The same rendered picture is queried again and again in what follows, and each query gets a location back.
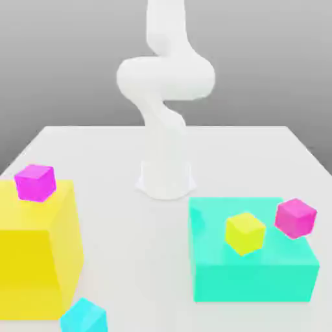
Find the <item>large yellow box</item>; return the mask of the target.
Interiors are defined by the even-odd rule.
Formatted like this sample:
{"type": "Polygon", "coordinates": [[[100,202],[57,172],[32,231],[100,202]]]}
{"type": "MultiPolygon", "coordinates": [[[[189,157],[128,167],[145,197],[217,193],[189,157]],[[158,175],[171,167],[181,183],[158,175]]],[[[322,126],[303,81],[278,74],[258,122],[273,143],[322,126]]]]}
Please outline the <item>large yellow box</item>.
{"type": "Polygon", "coordinates": [[[74,185],[44,202],[0,181],[0,320],[57,320],[71,306],[84,254],[74,185]]]}

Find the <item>small pink cube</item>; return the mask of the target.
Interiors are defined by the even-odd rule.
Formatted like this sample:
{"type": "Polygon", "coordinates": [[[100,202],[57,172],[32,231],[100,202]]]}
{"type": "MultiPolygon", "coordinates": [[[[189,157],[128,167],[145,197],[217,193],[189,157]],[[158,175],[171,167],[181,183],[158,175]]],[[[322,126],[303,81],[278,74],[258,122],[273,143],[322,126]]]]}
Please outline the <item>small pink cube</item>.
{"type": "Polygon", "coordinates": [[[278,205],[274,225],[291,239],[312,232],[317,210],[298,198],[278,205]]]}

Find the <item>small magenta cube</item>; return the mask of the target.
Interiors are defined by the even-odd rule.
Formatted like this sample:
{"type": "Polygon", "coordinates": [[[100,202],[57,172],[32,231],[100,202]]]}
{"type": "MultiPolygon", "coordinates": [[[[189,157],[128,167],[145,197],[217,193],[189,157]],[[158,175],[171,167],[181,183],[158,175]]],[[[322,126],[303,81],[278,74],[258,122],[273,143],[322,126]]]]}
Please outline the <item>small magenta cube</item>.
{"type": "Polygon", "coordinates": [[[51,166],[27,165],[14,179],[21,200],[44,202],[56,191],[54,168],[51,166]]]}

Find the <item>small yellow cube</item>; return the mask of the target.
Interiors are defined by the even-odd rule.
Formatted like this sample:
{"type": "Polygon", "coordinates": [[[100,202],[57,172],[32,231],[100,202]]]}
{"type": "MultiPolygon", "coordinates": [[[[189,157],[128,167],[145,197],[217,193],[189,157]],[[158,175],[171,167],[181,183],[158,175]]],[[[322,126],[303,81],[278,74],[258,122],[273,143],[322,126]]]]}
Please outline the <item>small yellow cube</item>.
{"type": "Polygon", "coordinates": [[[263,246],[266,226],[249,212],[226,219],[225,241],[240,256],[259,250],[263,246]]]}

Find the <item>large turquoise box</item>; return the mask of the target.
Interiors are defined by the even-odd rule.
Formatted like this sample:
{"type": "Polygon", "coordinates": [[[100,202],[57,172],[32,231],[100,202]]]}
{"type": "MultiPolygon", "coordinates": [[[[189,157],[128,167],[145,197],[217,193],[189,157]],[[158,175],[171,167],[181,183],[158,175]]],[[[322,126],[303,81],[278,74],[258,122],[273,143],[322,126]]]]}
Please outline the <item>large turquoise box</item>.
{"type": "Polygon", "coordinates": [[[189,259],[195,302],[309,302],[320,263],[307,239],[274,226],[280,197],[191,197],[189,259]],[[263,247],[240,256],[226,219],[249,212],[266,225],[263,247]]]}

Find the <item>small cyan cube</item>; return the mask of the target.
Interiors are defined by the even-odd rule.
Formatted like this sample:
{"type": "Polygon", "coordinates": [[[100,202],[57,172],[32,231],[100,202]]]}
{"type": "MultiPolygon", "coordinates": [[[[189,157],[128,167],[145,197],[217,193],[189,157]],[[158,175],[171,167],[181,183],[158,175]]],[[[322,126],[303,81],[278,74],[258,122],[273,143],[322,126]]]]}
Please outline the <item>small cyan cube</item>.
{"type": "Polygon", "coordinates": [[[61,332],[108,332],[106,310],[81,298],[60,318],[61,332]]]}

